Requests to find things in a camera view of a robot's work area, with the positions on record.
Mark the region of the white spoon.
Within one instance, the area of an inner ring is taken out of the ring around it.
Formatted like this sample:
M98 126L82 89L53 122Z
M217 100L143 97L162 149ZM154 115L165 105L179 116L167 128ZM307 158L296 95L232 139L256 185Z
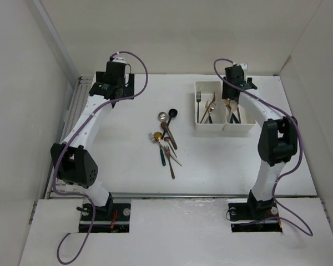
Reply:
M234 111L238 108L238 103L235 100L229 101L229 115L228 115L228 121L230 121L232 114Z

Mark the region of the gold spoon green handle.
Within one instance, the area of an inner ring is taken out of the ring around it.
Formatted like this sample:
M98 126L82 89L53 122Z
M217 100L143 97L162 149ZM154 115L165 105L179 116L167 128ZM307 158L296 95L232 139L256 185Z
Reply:
M240 123L240 116L239 115L235 115L234 113L231 114L231 118L230 118L230 123L231 124L239 124Z
M230 111L231 110L230 100L229 99L224 99L224 103L225 103L225 106L227 107L227 109Z

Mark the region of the rose gold fork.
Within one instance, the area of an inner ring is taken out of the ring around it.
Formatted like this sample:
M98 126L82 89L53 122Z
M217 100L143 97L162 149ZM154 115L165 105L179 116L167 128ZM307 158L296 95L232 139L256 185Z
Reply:
M210 103L208 103L208 101L205 104L205 112L203 117L201 118L201 123L204 122L205 124L208 122L210 124L213 123L213 120L211 118L211 113L213 112L213 110L215 110L216 108L216 95L213 95L213 98L211 100Z

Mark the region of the black fork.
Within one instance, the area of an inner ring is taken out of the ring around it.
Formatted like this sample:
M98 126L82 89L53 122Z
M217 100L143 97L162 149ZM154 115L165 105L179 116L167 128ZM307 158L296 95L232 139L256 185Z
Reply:
M197 103L197 112L196 112L196 122L199 123L199 104L201 102L201 92L196 91L196 103Z

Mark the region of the copper spoon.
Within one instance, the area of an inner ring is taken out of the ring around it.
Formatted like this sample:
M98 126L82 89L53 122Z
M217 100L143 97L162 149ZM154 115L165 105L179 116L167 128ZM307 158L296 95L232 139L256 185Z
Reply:
M236 111L237 111L237 116L238 116L238 121L239 121L238 123L241 124L241 115L240 115L239 106L237 107Z

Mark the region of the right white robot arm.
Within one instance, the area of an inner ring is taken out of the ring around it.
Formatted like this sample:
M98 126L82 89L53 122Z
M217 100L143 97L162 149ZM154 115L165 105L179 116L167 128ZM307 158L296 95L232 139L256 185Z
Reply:
M285 164L297 153L297 132L292 121L261 99L241 65L225 68L222 98L234 100L251 113L261 126L258 154L261 158L257 180L243 203L230 203L231 221L262 220L276 207L274 185Z

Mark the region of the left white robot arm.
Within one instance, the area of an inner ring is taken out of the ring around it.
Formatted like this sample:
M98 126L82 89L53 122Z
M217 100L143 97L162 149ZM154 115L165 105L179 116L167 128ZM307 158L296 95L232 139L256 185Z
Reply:
M126 66L124 58L111 58L104 72L96 72L96 79L77 123L61 144L51 147L52 161L56 164L65 145L69 145L58 167L57 177L70 186L69 192L91 198L95 204L94 213L102 220L112 216L113 200L97 180L98 166L89 150L103 120L114 108L114 104L107 102L134 94L134 86L127 85L125 81Z

